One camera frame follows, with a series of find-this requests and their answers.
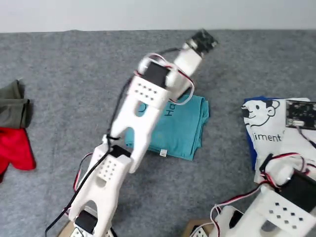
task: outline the gray carpet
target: gray carpet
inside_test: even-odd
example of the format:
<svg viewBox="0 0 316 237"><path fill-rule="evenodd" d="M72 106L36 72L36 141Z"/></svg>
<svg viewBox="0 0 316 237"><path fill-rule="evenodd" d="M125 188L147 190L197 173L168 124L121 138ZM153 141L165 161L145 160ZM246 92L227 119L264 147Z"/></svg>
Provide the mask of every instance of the gray carpet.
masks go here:
<svg viewBox="0 0 316 237"><path fill-rule="evenodd" d="M37 161L30 172L11 166L0 185L1 237L43 236L68 203L79 161L100 143L138 61L147 52L181 46L193 33L0 34L0 87L22 78L34 103L27 132ZM147 152L120 193L113 221L119 237L179 236L190 219L207 218L214 203L254 186L240 111L244 98L316 99L316 31L211 33L220 45L194 74L196 95L211 107L203 147L193 162ZM245 210L250 202L235 206Z"/></svg>

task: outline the white wall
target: white wall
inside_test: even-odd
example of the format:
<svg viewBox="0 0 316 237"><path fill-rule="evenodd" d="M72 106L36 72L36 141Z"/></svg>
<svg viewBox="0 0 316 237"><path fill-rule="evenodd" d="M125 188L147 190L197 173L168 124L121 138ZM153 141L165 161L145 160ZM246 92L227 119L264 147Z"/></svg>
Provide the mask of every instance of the white wall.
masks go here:
<svg viewBox="0 0 316 237"><path fill-rule="evenodd" d="M0 32L316 29L316 0L1 0Z"/></svg>

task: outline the red cloth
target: red cloth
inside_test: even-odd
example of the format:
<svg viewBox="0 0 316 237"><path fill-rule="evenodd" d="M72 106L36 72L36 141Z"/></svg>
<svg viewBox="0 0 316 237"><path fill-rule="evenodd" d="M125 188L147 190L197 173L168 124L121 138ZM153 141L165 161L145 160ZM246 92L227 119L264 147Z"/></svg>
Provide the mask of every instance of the red cloth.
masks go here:
<svg viewBox="0 0 316 237"><path fill-rule="evenodd" d="M23 128L0 127L0 182L9 163L20 170L36 167L29 139Z"/></svg>

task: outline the circuit board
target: circuit board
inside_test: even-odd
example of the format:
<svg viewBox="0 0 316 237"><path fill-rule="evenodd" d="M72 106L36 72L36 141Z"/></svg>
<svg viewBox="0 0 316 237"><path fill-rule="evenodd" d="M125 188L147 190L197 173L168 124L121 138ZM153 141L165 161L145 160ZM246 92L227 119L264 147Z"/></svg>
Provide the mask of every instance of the circuit board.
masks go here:
<svg viewBox="0 0 316 237"><path fill-rule="evenodd" d="M286 100L286 126L316 130L316 102Z"/></svg>

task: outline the clothing label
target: clothing label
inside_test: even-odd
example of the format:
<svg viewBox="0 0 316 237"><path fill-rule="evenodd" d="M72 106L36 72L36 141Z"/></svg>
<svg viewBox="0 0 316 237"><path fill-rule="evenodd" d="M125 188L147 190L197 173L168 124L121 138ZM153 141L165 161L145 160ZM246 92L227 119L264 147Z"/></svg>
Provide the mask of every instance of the clothing label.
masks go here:
<svg viewBox="0 0 316 237"><path fill-rule="evenodd" d="M160 155L161 157L166 157L166 156L167 156L167 151L168 151L168 150L161 149L159 155Z"/></svg>

